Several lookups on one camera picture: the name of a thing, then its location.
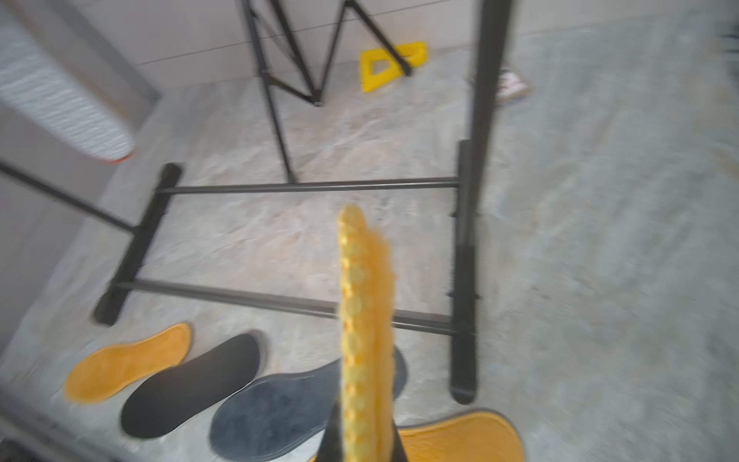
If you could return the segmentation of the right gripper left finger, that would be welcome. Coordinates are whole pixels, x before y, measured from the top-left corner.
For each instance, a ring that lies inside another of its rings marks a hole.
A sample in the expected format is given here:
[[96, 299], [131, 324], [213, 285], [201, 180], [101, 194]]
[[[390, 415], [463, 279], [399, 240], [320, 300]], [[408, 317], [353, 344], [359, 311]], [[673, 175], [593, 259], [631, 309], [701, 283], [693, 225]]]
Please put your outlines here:
[[343, 424], [341, 400], [336, 398], [321, 438], [315, 462], [343, 462]]

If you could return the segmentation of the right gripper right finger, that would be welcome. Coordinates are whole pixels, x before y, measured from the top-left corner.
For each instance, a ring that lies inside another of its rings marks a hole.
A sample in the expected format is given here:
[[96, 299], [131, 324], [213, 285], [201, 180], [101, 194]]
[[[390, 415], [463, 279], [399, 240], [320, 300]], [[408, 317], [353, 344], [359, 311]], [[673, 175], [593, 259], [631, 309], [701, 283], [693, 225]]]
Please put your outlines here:
[[392, 451], [392, 462], [408, 462], [407, 454], [404, 450], [403, 444], [402, 444], [402, 438], [400, 437], [400, 433], [398, 432], [398, 427], [395, 423], [393, 423], [393, 435], [394, 435], [394, 442], [393, 442], [393, 451]]

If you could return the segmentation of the grey dark-edged insole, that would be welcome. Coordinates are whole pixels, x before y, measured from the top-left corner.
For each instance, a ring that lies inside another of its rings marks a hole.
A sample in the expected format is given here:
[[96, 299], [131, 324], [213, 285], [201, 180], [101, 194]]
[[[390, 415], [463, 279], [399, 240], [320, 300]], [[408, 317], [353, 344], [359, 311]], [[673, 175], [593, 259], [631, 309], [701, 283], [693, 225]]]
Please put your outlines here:
[[337, 359], [311, 371], [256, 379], [215, 413], [212, 451], [229, 461], [271, 461], [301, 446], [328, 424], [341, 369]]

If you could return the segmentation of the grey yellow-edged insole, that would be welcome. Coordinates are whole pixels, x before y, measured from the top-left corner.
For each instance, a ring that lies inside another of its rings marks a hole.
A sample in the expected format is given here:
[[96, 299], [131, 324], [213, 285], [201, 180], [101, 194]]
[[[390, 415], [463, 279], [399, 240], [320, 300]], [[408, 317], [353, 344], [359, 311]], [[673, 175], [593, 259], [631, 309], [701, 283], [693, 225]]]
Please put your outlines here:
[[475, 410], [398, 428], [408, 461], [523, 461], [516, 429], [502, 415]]

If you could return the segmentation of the beige yellow-edged insole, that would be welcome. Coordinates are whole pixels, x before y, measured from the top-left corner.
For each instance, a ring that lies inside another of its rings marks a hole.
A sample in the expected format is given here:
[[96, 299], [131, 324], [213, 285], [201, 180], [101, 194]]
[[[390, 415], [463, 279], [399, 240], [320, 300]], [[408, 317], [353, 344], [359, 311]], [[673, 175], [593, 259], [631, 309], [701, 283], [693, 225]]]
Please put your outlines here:
[[393, 411], [395, 273], [390, 244], [356, 204], [337, 219], [341, 264], [341, 417], [344, 460], [389, 461]]

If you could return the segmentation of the white black insole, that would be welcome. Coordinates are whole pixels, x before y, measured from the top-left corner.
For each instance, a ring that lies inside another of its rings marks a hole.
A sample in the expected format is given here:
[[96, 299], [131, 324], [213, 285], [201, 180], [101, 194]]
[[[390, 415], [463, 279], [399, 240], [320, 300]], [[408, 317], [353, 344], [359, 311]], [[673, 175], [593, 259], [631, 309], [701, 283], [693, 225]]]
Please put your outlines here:
[[156, 373], [125, 402], [120, 427], [138, 439], [167, 435], [254, 381], [266, 357], [264, 333], [252, 330], [193, 360]]

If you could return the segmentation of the yellow insole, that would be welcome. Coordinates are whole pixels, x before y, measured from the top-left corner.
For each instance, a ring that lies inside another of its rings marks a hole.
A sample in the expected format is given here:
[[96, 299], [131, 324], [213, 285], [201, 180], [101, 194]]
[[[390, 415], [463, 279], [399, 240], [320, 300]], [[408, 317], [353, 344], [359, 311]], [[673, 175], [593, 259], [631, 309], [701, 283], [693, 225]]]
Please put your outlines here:
[[189, 323], [177, 323], [144, 340], [104, 346], [72, 369], [65, 396], [82, 404], [103, 402], [148, 375], [182, 363], [193, 336]]

